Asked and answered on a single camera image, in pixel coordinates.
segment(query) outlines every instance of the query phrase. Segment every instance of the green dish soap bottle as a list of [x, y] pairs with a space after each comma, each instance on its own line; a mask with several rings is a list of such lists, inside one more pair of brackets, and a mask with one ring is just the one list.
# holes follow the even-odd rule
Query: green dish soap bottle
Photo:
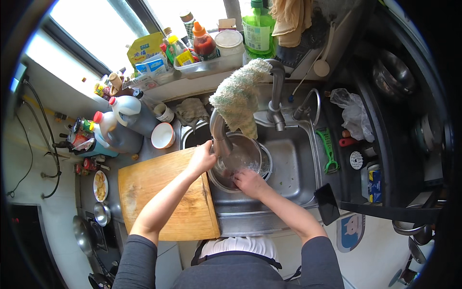
[[269, 9], [263, 7], [262, 0], [251, 0], [250, 9], [242, 12], [242, 26], [244, 28], [245, 48], [251, 58], [273, 58], [274, 20]]

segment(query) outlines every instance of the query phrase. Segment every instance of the red handle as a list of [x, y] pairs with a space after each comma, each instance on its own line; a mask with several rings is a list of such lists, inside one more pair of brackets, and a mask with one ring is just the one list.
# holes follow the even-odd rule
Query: red handle
[[352, 137], [347, 137], [347, 138], [342, 138], [339, 140], [339, 144], [341, 147], [347, 147], [349, 145], [352, 145], [354, 143], [358, 143], [359, 141], [355, 140]]

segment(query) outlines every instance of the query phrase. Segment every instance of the stainless steel sink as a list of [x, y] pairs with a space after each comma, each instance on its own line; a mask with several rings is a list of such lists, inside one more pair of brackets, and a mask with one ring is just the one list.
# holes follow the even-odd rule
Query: stainless steel sink
[[[269, 150], [273, 158], [273, 173], [267, 183], [279, 194], [307, 209], [317, 207], [314, 191], [320, 187], [321, 170], [314, 131], [307, 118], [295, 121], [292, 112], [295, 104], [283, 103], [282, 114], [286, 120], [286, 130], [276, 131], [274, 124], [267, 120], [266, 110], [254, 114], [257, 141]], [[212, 139], [209, 125], [201, 122], [195, 133], [192, 128], [182, 127], [180, 149], [194, 147]], [[228, 193], [219, 190], [209, 182], [215, 211], [218, 216], [242, 216], [268, 214], [269, 209], [261, 202], [243, 193]]]

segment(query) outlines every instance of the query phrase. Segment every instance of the cartoon floor mat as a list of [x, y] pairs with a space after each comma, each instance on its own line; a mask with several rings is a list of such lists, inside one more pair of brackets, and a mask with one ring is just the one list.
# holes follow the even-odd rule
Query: cartoon floor mat
[[364, 235], [366, 217], [354, 214], [337, 220], [337, 248], [347, 253], [356, 248]]

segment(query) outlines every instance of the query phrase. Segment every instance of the spoon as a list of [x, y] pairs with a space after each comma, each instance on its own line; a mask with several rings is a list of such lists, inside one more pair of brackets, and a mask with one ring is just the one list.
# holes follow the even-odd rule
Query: spoon
[[329, 74], [330, 67], [326, 61], [327, 55], [329, 54], [330, 45], [332, 44], [332, 39], [334, 38], [334, 30], [335, 30], [335, 23], [333, 21], [330, 22], [329, 28], [329, 39], [327, 41], [326, 50], [324, 51], [324, 55], [321, 59], [316, 60], [313, 69], [317, 76], [324, 77]]

